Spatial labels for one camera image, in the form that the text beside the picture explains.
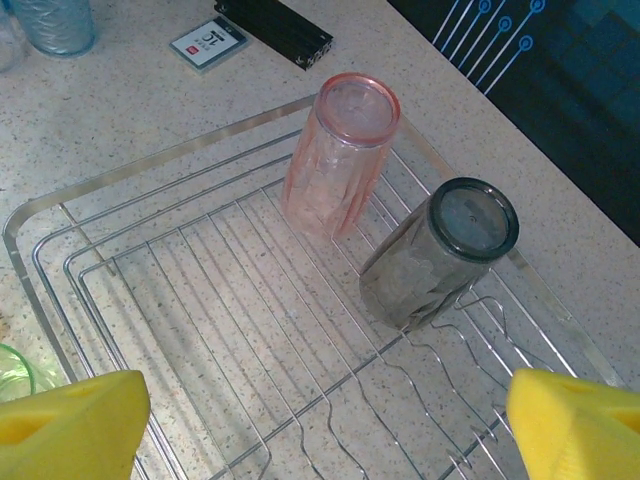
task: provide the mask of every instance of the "countertop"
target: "countertop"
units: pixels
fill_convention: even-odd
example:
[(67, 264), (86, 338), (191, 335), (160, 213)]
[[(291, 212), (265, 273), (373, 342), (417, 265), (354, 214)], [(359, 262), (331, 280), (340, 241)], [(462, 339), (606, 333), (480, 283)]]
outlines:
[[(200, 0), (92, 2), (98, 41), (58, 60), (31, 50), (0, 77), (0, 217), (30, 198), (367, 72), (460, 174), (514, 203), (518, 246), (627, 385), (640, 389), (640, 251), (489, 100), (383, 0), (286, 2), (336, 37), (304, 72), (258, 41), (198, 75), (169, 42), (214, 15)], [(49, 347), (0, 253), (0, 340)]]

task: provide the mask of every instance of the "blue line pattern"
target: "blue line pattern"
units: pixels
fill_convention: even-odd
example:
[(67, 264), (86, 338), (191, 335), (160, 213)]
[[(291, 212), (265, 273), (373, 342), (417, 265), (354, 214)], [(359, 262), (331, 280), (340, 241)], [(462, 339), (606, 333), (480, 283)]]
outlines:
[[(460, 40), (457, 42), (457, 45), (454, 48), (453, 52), (451, 52), (451, 54), (448, 55), (449, 61), (451, 61), (453, 63), (454, 57), (460, 53), (460, 50), (461, 50), (463, 44), (468, 40), (469, 35), (471, 35), (472, 30), (474, 28), (476, 28), (479, 23), (484, 23), (484, 27), (482, 28), (480, 33), (477, 35), (477, 37), (475, 38), (475, 40), (473, 41), (473, 43), (471, 44), (469, 49), (466, 51), (464, 57), (462, 58), (462, 60), (458, 64), (458, 69), (460, 71), (462, 71), (463, 65), (465, 65), (466, 62), (469, 60), (469, 58), (471, 57), (472, 53), (475, 51), (478, 43), (485, 36), (485, 34), (489, 31), (489, 29), (491, 29), (493, 25), (496, 25), (493, 28), (496, 28), (496, 27), (497, 28), (496, 28), (496, 31), (495, 31), (495, 33), (493, 35), (493, 38), (491, 38), (491, 40), (489, 41), (488, 45), (484, 48), (484, 50), (480, 53), (480, 55), (475, 59), (475, 62), (473, 63), (471, 68), (465, 73), (465, 76), (467, 78), (471, 77), (471, 75), (476, 71), (478, 66), (482, 63), (482, 61), (489, 54), (489, 52), (492, 51), (492, 49), (498, 48), (498, 46), (496, 46), (496, 45), (499, 45), (498, 40), (500, 40), (504, 36), (504, 34), (506, 34), (507, 32), (511, 32), (512, 31), (513, 26), (514, 26), (514, 22), (513, 22), (512, 18), (510, 16), (503, 15), (502, 17), (500, 17), (497, 20), (497, 24), (496, 24), (496, 22), (494, 22), (494, 20), (496, 20), (496, 18), (498, 18), (499, 13), (501, 12), (502, 8), (505, 6), (507, 1), (508, 0), (501, 0), (500, 3), (498, 4), (498, 6), (495, 8), (495, 10), (491, 13), (491, 16), (489, 17), (489, 19), (486, 21), (486, 23), (484, 23), (484, 21), (482, 21), (482, 18), (483, 18), (483, 16), (488, 16), (488, 14), (491, 12), (491, 9), (493, 7), (492, 1), (491, 0), (470, 0), (469, 3), (464, 6), (464, 8), (461, 8), (462, 11), (460, 12), (460, 16), (458, 17), (455, 25), (453, 25), (453, 28), (449, 32), (447, 40), (444, 42), (444, 45), (442, 46), (442, 48), (439, 49), (443, 54), (445, 54), (445, 49), (450, 45), (450, 42), (453, 39), (453, 37), (455, 36), (455, 34), (458, 32), (458, 29), (460, 28), (460, 25), (464, 22), (464, 20), (468, 16), (470, 17), (469, 12), (471, 11), (471, 7), (473, 6), (474, 2), (477, 3), (476, 14), (475, 14), (474, 18), (469, 22), (468, 27), (466, 28), (466, 30), (465, 30), (464, 34), (462, 35), (462, 37), (460, 38)], [(455, 0), (452, 3), (451, 9), (449, 10), (446, 18), (444, 19), (444, 21), (442, 22), (442, 25), (440, 26), (440, 29), (438, 30), (438, 33), (435, 35), (435, 37), (434, 37), (434, 39), (432, 41), (434, 46), (436, 45), (436, 42), (438, 41), (440, 36), (442, 36), (444, 30), (447, 27), (447, 24), (453, 23), (452, 17), (454, 17), (454, 13), (456, 12), (456, 9), (458, 8), (459, 5), (460, 5), (460, 0)], [(545, 9), (545, 7), (546, 7), (546, 0), (530, 0), (530, 2), (529, 2), (529, 12), (522, 19), (522, 21), (519, 22), (517, 27), (515, 29), (513, 29), (512, 33), (504, 41), (504, 43), (502, 43), (502, 45), (499, 47), (498, 52), (491, 59), (491, 61), (489, 62), (489, 65), (484, 69), (484, 71), (480, 75), (480, 78), (478, 78), (478, 80), (475, 81), (475, 86), (476, 87), (480, 88), (480, 85), (486, 79), (488, 79), (489, 74), (492, 73), (496, 68), (498, 68), (497, 64), (498, 64), (499, 60), (502, 58), (502, 56), (504, 55), (505, 51), (509, 48), (509, 46), (512, 43), (514, 43), (514, 41), (519, 36), (520, 32), (525, 27), (525, 25), (529, 22), (531, 17), (533, 15), (541, 13)], [(491, 89), (494, 87), (494, 85), (497, 83), (497, 81), (500, 78), (502, 78), (504, 73), (511, 67), (511, 65), (513, 65), (513, 63), (516, 61), (516, 59), (523, 52), (527, 52), (527, 51), (531, 50), (531, 48), (533, 48), (533, 38), (530, 35), (524, 35), (524, 36), (520, 37), (520, 39), (518, 41), (518, 50), (511, 56), (511, 58), (502, 67), (502, 69), (495, 76), (493, 81), (491, 81), (490, 85), (486, 88), (484, 93), (488, 94), (491, 91)]]

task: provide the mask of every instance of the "label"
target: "label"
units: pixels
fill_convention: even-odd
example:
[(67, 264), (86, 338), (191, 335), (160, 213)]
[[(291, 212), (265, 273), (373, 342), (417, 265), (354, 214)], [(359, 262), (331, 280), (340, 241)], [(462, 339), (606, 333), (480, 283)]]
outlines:
[(224, 18), (217, 17), (171, 42), (171, 47), (201, 70), (246, 43), (245, 37)]

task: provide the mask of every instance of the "wire dish rack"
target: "wire dish rack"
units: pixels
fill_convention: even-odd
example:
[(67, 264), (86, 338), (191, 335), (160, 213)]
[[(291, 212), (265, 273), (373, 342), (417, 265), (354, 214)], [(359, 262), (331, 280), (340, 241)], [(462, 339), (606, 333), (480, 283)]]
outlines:
[(292, 231), (281, 182), (312, 101), (13, 213), (4, 240), (64, 372), (143, 371), (140, 479), (526, 478), (513, 371), (620, 379), (517, 251), (420, 331), (373, 322), (358, 268), (453, 172), (403, 118), (357, 230)]

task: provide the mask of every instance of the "green plastic object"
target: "green plastic object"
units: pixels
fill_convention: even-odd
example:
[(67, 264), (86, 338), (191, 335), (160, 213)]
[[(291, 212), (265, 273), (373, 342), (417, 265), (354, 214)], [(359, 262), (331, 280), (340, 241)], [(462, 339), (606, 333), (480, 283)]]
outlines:
[(59, 386), (57, 375), (38, 368), (13, 347), (0, 343), (0, 403)]

